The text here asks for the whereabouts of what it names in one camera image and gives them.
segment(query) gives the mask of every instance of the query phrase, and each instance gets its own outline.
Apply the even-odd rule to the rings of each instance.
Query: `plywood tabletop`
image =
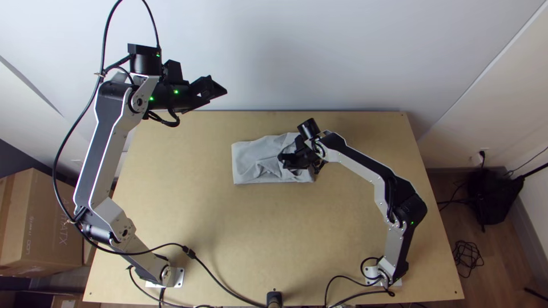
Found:
[[[428,206],[417,227],[403,286],[395,297],[373,294],[349,303],[425,302],[463,298],[436,201],[407,115],[401,112],[190,112],[181,125],[153,121],[137,127],[114,201],[149,247],[177,242],[191,247],[232,290],[264,302],[276,288],[284,304],[323,305],[327,282],[338,274],[363,280],[360,263],[384,252],[387,227],[373,202],[373,187],[335,163],[315,183],[232,182],[231,144],[296,132],[313,117],[321,130],[337,132],[349,146],[409,180]],[[186,269],[183,287],[167,289],[179,305],[238,306],[179,249],[158,250]],[[128,263],[97,253],[85,301],[150,304],[133,286]],[[158,296],[158,289],[147,289]],[[333,304],[362,287],[332,283]]]

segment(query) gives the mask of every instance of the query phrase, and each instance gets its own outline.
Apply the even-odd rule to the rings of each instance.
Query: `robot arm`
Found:
[[[152,252],[137,237],[133,222],[109,198],[112,182],[129,132],[147,119],[150,111],[171,110],[185,113],[208,104],[227,91],[210,76],[190,84],[183,80],[178,62],[161,63],[159,48],[128,44],[134,84],[126,77],[114,76],[97,93],[97,124],[74,192],[75,218],[82,231],[93,240],[121,253],[141,279],[154,285],[181,287],[184,271],[172,268],[169,261]],[[168,126],[177,122],[164,121]],[[192,257],[189,249],[184,251]]]
[[[286,169],[313,167],[319,173],[325,163],[340,163],[369,181],[374,186],[374,201],[388,225],[385,253],[375,266],[361,271],[367,283],[378,283],[385,288],[398,281],[409,268],[406,261],[413,232],[426,215],[426,205],[413,185],[387,166],[347,146],[336,133],[320,132],[314,119],[298,126],[300,135],[295,139],[295,153],[278,155]]]

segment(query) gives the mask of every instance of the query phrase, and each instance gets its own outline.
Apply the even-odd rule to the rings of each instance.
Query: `folded cloth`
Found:
[[[234,184],[314,182],[310,169],[288,170],[278,161],[280,152],[296,150],[299,133],[264,136],[255,141],[232,144],[232,177]]]

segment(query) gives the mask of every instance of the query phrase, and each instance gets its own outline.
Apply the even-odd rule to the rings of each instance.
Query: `white wall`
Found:
[[[52,166],[70,124],[2,63],[0,80],[0,139]],[[77,175],[81,165],[72,160],[83,160],[87,146],[86,139],[74,133],[61,156],[59,170]]]
[[[545,8],[546,3],[460,100],[419,139],[427,167],[468,167],[469,157],[484,147],[490,148],[487,165],[508,165],[548,143]]]
[[[164,59],[228,95],[204,109],[405,110],[416,136],[435,123],[543,0],[149,0]],[[113,1],[4,1],[0,55],[69,120],[98,70]],[[146,10],[114,14],[107,63],[154,44]],[[79,130],[91,136],[93,118]]]
[[[548,129],[545,130],[544,136],[547,136]],[[548,138],[544,138],[544,142],[539,147],[524,153],[521,157],[511,161],[506,166],[508,170],[517,168],[521,164],[527,162],[531,157],[548,146]],[[539,155],[535,160],[516,171],[514,177],[527,173],[534,168],[548,162],[548,151]],[[529,176],[525,179],[525,184],[519,194],[523,206],[527,210],[529,219],[533,224],[536,234],[541,242],[545,254],[548,256],[548,169],[544,169]]]

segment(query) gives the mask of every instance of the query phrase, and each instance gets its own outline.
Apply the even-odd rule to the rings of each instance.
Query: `power outlet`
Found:
[[[470,156],[469,160],[470,160],[471,165],[474,166],[474,167],[481,166],[481,164],[484,161],[484,158],[483,158],[483,156],[480,155],[480,152],[483,151],[485,156],[487,156],[487,150],[488,149],[489,148],[480,148],[479,151],[476,154]]]

